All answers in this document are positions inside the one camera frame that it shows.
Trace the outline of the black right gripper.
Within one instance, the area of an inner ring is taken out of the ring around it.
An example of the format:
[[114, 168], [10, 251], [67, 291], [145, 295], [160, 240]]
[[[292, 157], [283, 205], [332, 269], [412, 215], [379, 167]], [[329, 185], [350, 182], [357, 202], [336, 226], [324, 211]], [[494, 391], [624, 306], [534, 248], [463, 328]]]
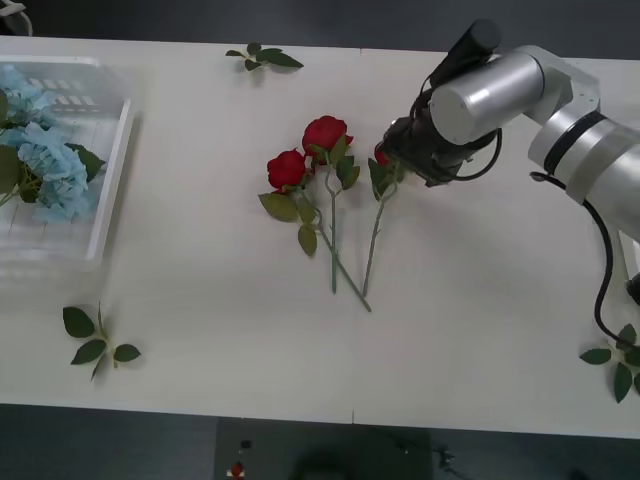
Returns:
[[421, 177], [427, 187], [435, 187], [452, 181], [451, 175], [438, 163], [439, 154], [447, 145], [430, 117], [400, 117], [385, 132], [382, 153]]

